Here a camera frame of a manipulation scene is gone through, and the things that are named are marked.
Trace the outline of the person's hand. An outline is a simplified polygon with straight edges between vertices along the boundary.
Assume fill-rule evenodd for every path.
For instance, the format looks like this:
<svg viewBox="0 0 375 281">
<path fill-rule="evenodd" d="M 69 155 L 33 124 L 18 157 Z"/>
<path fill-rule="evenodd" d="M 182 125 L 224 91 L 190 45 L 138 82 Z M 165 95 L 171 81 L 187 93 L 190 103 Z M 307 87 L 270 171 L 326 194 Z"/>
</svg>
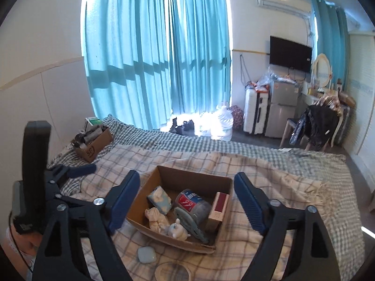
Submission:
<svg viewBox="0 0 375 281">
<path fill-rule="evenodd" d="M 32 268 L 43 236 L 39 233 L 19 234 L 14 225 L 7 227 L 1 247 L 13 264 L 21 270 Z"/>
</svg>

